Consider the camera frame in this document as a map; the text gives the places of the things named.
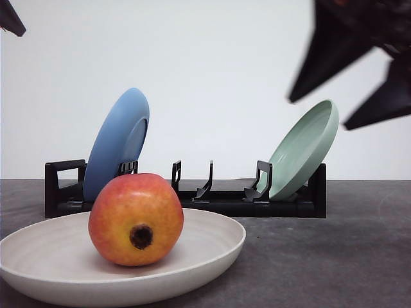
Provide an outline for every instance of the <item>gray table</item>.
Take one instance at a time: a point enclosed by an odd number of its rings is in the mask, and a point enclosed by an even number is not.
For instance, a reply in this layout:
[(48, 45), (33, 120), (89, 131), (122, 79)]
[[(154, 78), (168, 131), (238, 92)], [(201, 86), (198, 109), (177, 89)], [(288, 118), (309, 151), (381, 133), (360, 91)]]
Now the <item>gray table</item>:
[[(143, 307), (411, 307), (411, 181), (329, 181), (327, 219), (236, 219), (247, 239), (231, 268)], [(1, 181), (1, 238), (42, 220), (43, 180)], [(2, 308), (57, 307), (0, 288)]]

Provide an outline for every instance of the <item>apple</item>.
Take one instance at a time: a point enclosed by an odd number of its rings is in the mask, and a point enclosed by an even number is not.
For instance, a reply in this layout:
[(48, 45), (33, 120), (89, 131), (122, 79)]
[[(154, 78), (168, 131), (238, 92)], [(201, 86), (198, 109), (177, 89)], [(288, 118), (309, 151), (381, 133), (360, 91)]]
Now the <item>apple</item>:
[(105, 259), (140, 266), (165, 257), (180, 237), (184, 215), (159, 175), (121, 175), (101, 190), (89, 217), (93, 245)]

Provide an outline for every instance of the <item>white plate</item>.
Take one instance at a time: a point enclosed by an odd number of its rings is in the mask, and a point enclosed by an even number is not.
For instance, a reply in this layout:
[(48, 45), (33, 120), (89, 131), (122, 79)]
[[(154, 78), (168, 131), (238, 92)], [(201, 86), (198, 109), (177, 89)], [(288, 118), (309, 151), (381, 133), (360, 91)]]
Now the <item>white plate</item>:
[(71, 307), (125, 307), (181, 295), (221, 275), (245, 240), (237, 221), (184, 209), (184, 228), (172, 251), (142, 267), (103, 259), (89, 238), (89, 212), (49, 219), (5, 237), (1, 274), (32, 298)]

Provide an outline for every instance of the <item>light green plate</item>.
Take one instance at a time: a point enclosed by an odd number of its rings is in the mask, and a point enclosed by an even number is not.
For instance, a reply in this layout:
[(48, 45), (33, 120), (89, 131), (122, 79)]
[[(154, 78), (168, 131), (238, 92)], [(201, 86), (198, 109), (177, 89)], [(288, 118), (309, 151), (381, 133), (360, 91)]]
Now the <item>light green plate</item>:
[[(338, 129), (338, 110), (331, 101), (311, 108), (281, 141), (272, 163), (271, 200), (287, 200), (303, 186), (327, 155)], [(261, 192), (267, 182), (262, 173), (257, 184)]]

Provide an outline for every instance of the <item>dish rack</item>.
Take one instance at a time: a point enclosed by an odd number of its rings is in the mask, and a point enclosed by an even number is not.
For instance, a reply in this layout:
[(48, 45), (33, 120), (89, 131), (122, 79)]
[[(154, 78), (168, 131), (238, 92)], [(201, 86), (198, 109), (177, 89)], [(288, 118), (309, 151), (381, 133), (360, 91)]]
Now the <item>dish rack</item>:
[[(85, 160), (49, 162), (45, 165), (45, 206), (46, 218), (86, 212), (92, 209), (92, 202), (83, 199), (83, 181), (87, 163)], [(59, 187), (58, 172), (78, 169), (78, 181), (74, 185)], [(267, 182), (262, 191), (257, 190), (261, 172), (267, 174)], [(117, 176), (138, 173), (138, 161), (119, 165)], [(257, 161), (256, 177), (250, 187), (242, 191), (214, 191), (213, 161), (210, 161), (209, 178), (203, 187), (195, 191), (182, 191), (181, 161), (173, 163), (171, 186), (177, 193), (181, 205), (189, 209), (200, 209), (232, 217), (298, 217), (326, 218), (326, 165), (321, 164), (308, 180), (286, 201), (272, 201), (269, 198), (272, 185), (273, 167), (271, 163)]]

